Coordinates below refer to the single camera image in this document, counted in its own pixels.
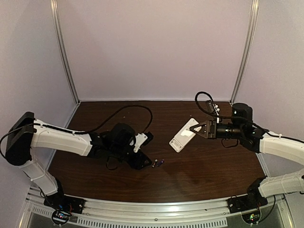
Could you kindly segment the purple AAA battery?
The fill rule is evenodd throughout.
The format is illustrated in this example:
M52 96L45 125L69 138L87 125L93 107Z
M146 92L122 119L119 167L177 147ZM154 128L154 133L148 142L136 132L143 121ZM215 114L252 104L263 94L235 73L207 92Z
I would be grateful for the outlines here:
M157 166L159 167L159 166L161 166L163 163L164 163L164 159L162 159L161 161L159 161L159 162L157 163Z

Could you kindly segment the white remote control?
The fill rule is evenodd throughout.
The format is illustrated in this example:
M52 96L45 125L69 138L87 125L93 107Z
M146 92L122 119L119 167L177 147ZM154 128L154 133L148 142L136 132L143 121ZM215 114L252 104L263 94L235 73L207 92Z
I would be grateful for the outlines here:
M177 153L180 153L184 147L192 140L195 133L190 130L190 127L199 124L194 118L189 119L184 126L170 140L169 145Z

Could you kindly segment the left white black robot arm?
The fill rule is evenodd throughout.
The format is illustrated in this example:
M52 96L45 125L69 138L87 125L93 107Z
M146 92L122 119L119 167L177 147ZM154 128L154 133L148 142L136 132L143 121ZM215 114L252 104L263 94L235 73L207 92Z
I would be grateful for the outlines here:
M31 154L32 148L50 148L96 159L115 158L135 170L152 163L141 147L153 140L153 134L135 133L131 126L124 123L118 123L104 133L73 131L49 125L36 119L32 112L26 112L5 137L4 158L11 165L19 166L45 196L50 197L50 204L58 211L68 207L68 200L62 196L60 182Z

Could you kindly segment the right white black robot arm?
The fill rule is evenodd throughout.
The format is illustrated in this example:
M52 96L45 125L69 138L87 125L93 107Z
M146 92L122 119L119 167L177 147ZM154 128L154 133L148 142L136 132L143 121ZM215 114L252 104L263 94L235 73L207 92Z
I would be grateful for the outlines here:
M249 151L270 154L304 163L304 142L276 134L252 121L253 109L245 103L232 105L230 123L218 123L215 119L191 126L190 131L206 139L236 139ZM304 192L304 171L298 170L277 177L263 177L254 181L247 189L243 204L254 209L262 199L284 193Z

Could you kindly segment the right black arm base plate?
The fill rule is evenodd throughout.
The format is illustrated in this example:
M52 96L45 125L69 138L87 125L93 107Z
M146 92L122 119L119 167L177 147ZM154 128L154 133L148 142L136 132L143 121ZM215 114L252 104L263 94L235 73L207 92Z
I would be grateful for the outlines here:
M246 210L257 209L258 207L265 206L268 204L266 198L259 198L257 200L250 199L248 195L244 196L232 196L226 200L228 204L229 212L237 213Z

